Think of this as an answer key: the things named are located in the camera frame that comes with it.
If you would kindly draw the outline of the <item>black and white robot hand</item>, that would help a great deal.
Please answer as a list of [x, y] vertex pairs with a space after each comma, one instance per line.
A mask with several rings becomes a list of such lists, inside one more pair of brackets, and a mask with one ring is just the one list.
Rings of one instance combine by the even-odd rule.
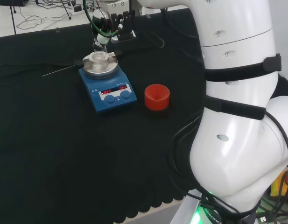
[[136, 37], [128, 0], [95, 0], [90, 16], [95, 24], [92, 31], [97, 46], [104, 47], [108, 42], [122, 42]]

